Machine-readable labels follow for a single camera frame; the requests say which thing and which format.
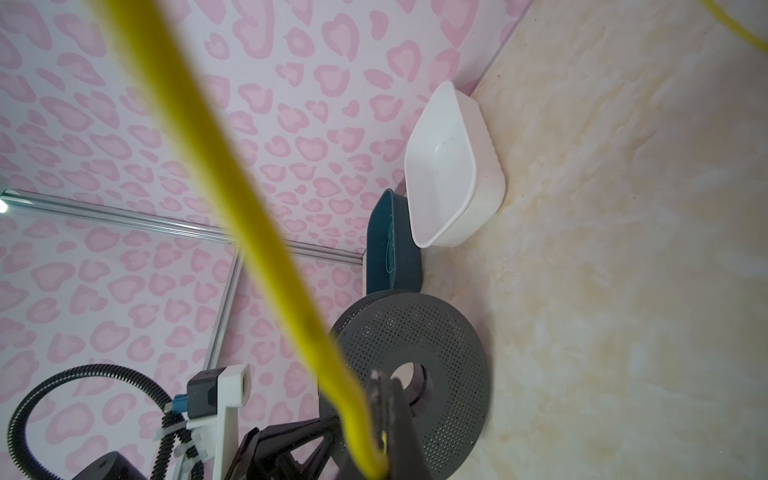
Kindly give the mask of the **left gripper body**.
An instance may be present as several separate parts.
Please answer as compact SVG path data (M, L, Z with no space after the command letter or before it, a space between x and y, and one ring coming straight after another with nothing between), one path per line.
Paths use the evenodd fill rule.
M248 432L238 447L224 479L318 479L341 437L337 416L274 425ZM293 452L321 442L304 462Z

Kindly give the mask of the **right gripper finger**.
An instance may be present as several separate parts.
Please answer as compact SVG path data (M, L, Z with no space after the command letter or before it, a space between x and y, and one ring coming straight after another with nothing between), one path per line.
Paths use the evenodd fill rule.
M432 479L401 381L374 370L367 395L377 441L389 462L386 479Z

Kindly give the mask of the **dark grey cable spool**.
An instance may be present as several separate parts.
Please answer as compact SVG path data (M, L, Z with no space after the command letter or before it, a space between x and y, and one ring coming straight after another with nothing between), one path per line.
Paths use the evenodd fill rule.
M470 322L437 297L384 290L350 306L330 330L361 384L374 370L392 375L413 364L404 393L435 479L451 477L467 459L489 411L491 378Z

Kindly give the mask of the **white plastic tray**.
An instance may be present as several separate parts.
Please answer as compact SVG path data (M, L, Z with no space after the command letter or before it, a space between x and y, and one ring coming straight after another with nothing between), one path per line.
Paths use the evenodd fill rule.
M412 238L457 247L501 207L506 178L479 104L440 83L408 140L405 182Z

